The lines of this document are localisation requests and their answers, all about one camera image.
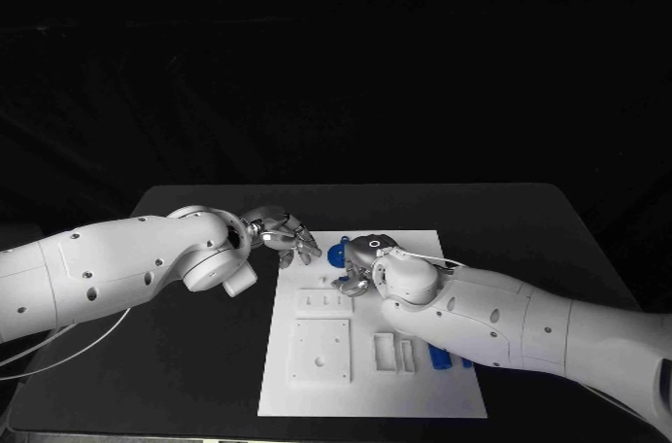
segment white slot block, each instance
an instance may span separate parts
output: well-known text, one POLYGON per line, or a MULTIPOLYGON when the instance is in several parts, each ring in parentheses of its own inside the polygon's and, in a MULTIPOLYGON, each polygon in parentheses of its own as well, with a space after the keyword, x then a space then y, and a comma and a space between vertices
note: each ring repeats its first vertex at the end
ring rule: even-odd
POLYGON ((376 372, 396 373, 393 333, 373 334, 373 367, 376 372))
POLYGON ((402 363, 402 373, 405 375, 415 373, 415 361, 412 360, 412 345, 409 340, 399 341, 399 358, 402 363))
POLYGON ((295 320, 286 380, 289 384, 350 384, 348 320, 295 320))
POLYGON ((343 317, 353 313, 353 299, 336 289, 297 291, 298 317, 343 317))

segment cable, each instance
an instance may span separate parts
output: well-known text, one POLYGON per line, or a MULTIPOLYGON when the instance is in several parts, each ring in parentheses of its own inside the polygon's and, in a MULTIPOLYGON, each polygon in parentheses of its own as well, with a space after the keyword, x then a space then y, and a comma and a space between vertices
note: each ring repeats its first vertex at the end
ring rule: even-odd
POLYGON ((628 408, 625 407, 624 404, 621 404, 612 397, 609 397, 607 394, 602 394, 598 392, 598 390, 594 390, 591 387, 579 383, 579 385, 592 393, 595 394, 604 401, 609 402, 618 409, 625 411, 633 417, 635 417, 640 421, 647 423, 647 420, 628 408))
POLYGON ((36 351, 38 348, 41 348, 43 346, 46 346, 60 335, 66 334, 67 331, 70 331, 73 329, 73 327, 76 326, 76 324, 70 324, 69 326, 66 326, 53 336, 50 336, 49 338, 46 338, 37 345, 34 345, 30 349, 24 350, 20 354, 17 354, 15 356, 12 356, 11 358, 8 358, 7 360, 1 361, 0 362, 0 367, 2 365, 7 365, 8 363, 11 363, 14 360, 18 360, 20 358, 23 358, 24 356, 27 356, 33 351, 36 351))
POLYGON ((67 358, 64 358, 63 360, 57 361, 56 363, 51 363, 51 365, 49 365, 47 367, 44 368, 40 368, 38 370, 34 370, 33 372, 28 372, 28 373, 24 373, 21 375, 14 375, 11 377, 0 377, 0 382, 4 381, 4 380, 14 380, 15 378, 21 378, 21 377, 27 377, 28 375, 34 375, 36 373, 38 372, 43 372, 44 370, 49 370, 50 368, 56 367, 57 365, 60 365, 62 363, 67 362, 72 358, 74 358, 76 356, 79 356, 80 354, 83 354, 103 339, 105 337, 108 336, 108 334, 115 330, 115 328, 119 326, 119 323, 121 323, 121 320, 125 318, 125 316, 128 315, 128 312, 129 312, 129 309, 125 309, 125 312, 122 313, 121 315, 121 318, 116 320, 116 323, 112 325, 112 327, 108 329, 106 333, 74 354, 72 354, 67 358))
POLYGON ((402 254, 406 254, 408 256, 416 256, 419 258, 428 258, 429 260, 441 260, 441 261, 447 261, 452 265, 465 266, 462 263, 460 263, 458 261, 449 260, 448 258, 438 258, 436 256, 422 256, 421 254, 412 254, 410 252, 406 252, 403 249, 399 249, 399 248, 398 248, 398 250, 399 250, 399 252, 402 254))

